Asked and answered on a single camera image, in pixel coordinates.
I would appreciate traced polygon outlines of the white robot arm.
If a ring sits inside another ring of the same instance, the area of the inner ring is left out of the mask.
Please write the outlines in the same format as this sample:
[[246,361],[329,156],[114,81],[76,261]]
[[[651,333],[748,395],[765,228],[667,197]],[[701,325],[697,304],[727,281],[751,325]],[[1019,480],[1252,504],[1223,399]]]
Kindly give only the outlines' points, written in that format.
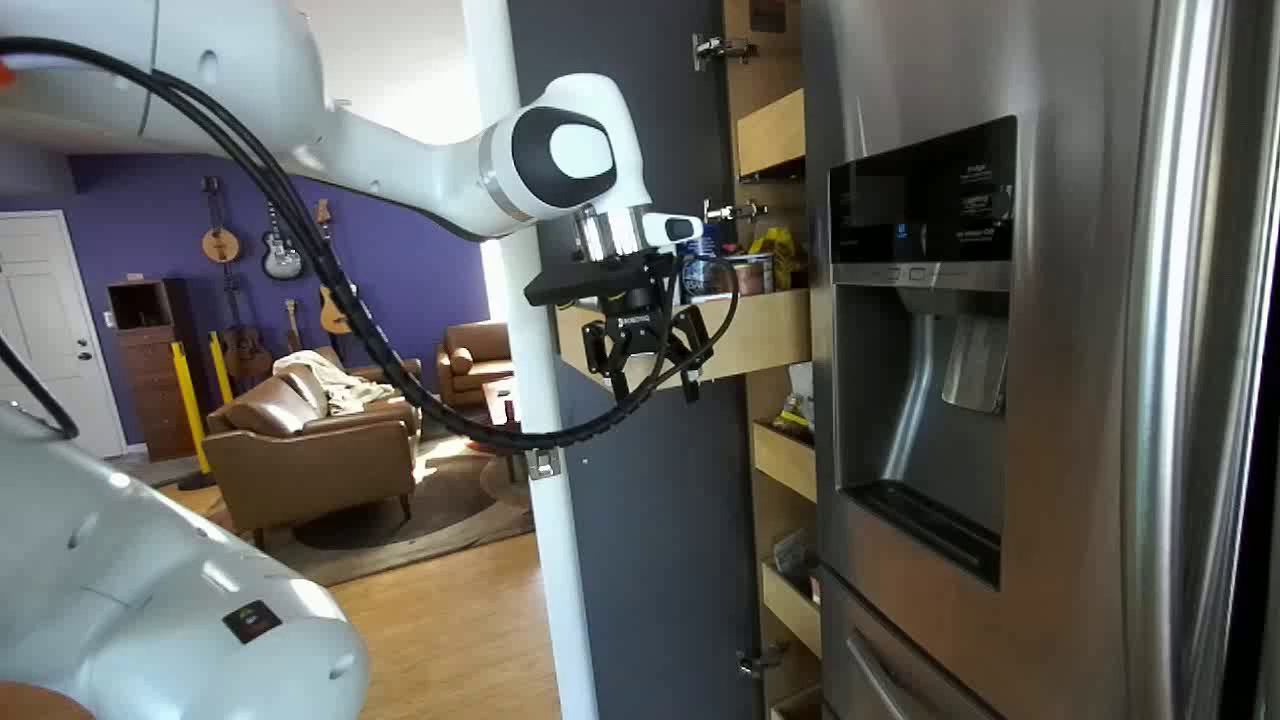
[[[295,0],[3,0],[3,126],[63,149],[211,156],[300,241],[377,363],[396,351],[300,201],[309,180],[466,241],[567,220],[583,261],[531,304],[675,277],[616,81],[567,72],[466,138],[416,138],[325,96]],[[76,445],[34,382],[0,441],[0,675],[94,720],[362,720],[368,648],[316,579]]]

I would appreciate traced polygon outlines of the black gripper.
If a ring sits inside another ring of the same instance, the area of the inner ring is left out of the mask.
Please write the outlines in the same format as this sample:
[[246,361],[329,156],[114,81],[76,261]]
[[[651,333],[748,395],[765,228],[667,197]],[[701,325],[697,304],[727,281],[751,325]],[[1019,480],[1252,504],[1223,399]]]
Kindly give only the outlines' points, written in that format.
[[667,251],[634,251],[609,261],[563,261],[536,271],[525,283],[525,299],[543,304],[598,304],[598,320],[579,327],[583,361],[598,374],[609,381],[616,395],[627,393],[626,363],[616,348],[657,351],[667,333],[667,361],[679,374],[679,393],[690,399],[701,395],[701,363],[713,354],[713,340],[706,314],[684,307],[672,320],[672,281],[679,277],[679,261]]

